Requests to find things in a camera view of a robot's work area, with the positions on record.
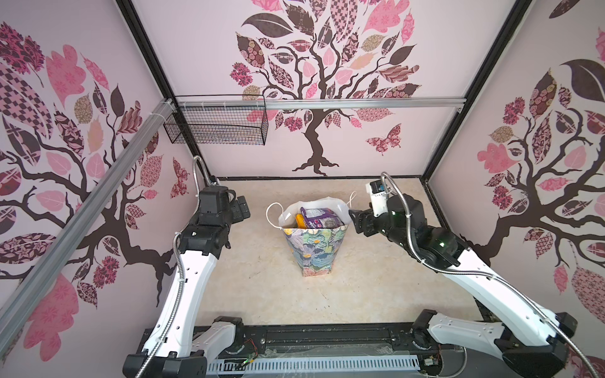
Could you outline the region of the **yellow snack bag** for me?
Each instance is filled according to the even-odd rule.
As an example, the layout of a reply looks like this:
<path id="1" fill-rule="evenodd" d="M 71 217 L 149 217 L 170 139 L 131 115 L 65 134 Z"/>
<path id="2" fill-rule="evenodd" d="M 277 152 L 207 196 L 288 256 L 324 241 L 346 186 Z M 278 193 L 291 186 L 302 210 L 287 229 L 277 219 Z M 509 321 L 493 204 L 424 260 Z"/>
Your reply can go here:
<path id="1" fill-rule="evenodd" d="M 297 228 L 307 229 L 307 223 L 305 221 L 304 215 L 296 214 L 296 225 L 297 225 Z"/>

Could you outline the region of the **purple Fox's candy bag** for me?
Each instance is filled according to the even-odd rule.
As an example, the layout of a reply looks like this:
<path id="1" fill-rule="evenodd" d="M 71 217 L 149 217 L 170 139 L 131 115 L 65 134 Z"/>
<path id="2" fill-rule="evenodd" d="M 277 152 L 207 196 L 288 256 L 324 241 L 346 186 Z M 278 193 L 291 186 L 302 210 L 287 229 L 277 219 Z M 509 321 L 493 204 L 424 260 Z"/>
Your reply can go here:
<path id="1" fill-rule="evenodd" d="M 333 229 L 344 225 L 342 220 L 328 208 L 300 208 L 300 214 L 303 217 L 302 221 L 307 229 Z"/>

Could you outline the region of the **floral white paper bag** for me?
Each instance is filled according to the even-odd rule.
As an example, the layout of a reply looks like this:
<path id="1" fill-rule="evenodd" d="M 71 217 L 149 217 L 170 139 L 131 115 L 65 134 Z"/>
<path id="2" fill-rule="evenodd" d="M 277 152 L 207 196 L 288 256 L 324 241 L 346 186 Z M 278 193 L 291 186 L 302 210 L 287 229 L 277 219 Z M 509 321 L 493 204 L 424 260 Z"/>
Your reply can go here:
<path id="1" fill-rule="evenodd" d="M 346 202 L 340 198 L 325 197 L 314 201 L 297 202 L 288 207 L 283 207 L 280 203 L 267 206 L 267 210 L 276 206 L 279 208 L 280 216 L 276 221 L 272 221 L 269 215 L 266 215 L 266 220 L 273 228 L 283 233 L 304 277 L 324 276 L 332 272 L 337 252 L 351 225 L 348 211 L 355 197 L 356 193 L 352 192 Z M 331 209 L 344 225 L 333 229 L 297 228 L 296 214 L 300 214 L 301 207 Z"/>

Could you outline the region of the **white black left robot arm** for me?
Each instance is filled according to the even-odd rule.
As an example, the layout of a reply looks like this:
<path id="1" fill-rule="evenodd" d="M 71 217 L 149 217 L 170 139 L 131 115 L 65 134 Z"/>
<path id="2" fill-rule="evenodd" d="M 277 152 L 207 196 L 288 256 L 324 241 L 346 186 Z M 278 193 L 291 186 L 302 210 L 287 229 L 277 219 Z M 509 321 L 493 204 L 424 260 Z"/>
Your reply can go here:
<path id="1" fill-rule="evenodd" d="M 219 317 L 195 335 L 206 285 L 221 252 L 230 248 L 234 224 L 250 217 L 246 199 L 225 186 L 205 187 L 192 218 L 173 239 L 176 276 L 162 313 L 141 350 L 129 354 L 126 377 L 204 377 L 210 362 L 222 352 L 244 347 L 241 318 Z"/>

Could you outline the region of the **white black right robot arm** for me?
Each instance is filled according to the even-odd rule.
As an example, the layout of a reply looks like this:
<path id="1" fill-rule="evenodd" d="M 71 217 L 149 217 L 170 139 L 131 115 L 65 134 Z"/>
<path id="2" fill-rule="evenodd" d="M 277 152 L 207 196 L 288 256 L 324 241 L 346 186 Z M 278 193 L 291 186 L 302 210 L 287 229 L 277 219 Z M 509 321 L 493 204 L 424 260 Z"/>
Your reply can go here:
<path id="1" fill-rule="evenodd" d="M 373 195 L 367 210 L 350 210 L 355 231 L 383 235 L 416 262 L 470 293 L 494 322 L 464 321 L 436 310 L 423 310 L 412 326 L 415 345 L 460 346 L 503 361 L 522 377 L 553 377 L 570 357 L 577 321 L 554 313 L 515 289 L 487 266 L 458 236 L 428 224 L 422 203 L 404 195 Z"/>

